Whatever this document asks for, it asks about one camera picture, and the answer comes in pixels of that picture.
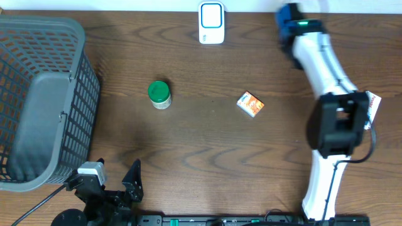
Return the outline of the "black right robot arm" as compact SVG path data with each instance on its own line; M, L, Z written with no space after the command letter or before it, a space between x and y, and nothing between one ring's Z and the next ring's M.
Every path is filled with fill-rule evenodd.
M367 154L351 157L362 142L364 126L372 124L370 100L344 72L322 20L306 18L297 3L282 5L275 20L281 49L305 72L316 100L306 127L312 167L302 210L315 225L330 224L346 166L367 161L375 150L376 132L371 131Z

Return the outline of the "orange small carton box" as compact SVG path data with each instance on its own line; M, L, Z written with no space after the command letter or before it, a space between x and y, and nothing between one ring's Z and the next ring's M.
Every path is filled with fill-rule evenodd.
M264 103L262 103L253 94L246 91L238 99L237 106L239 106L244 112L249 114L251 117L255 117L264 107Z

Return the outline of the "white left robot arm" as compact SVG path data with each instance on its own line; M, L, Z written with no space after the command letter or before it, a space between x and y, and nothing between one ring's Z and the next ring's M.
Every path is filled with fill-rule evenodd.
M137 225L139 217L133 205L141 203L144 191L141 161L135 160L122 179L124 191L106 190L104 160L86 161L63 182L67 191L85 203L83 210L67 209L59 213L52 225Z

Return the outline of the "green lid jar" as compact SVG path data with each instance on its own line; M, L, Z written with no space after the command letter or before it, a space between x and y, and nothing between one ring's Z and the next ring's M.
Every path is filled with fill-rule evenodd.
M172 101L170 88L167 83L157 80L148 87L148 96L156 109L167 109Z

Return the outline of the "white Panadol medicine box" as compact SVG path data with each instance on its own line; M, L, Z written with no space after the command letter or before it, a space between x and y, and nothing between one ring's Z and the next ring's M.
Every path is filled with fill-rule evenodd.
M367 110L367 116L369 119L366 121L364 129L368 130L371 128L371 124L374 122L374 118L376 116L376 112L378 111L382 98L370 91L366 91L366 94L369 98L369 107Z

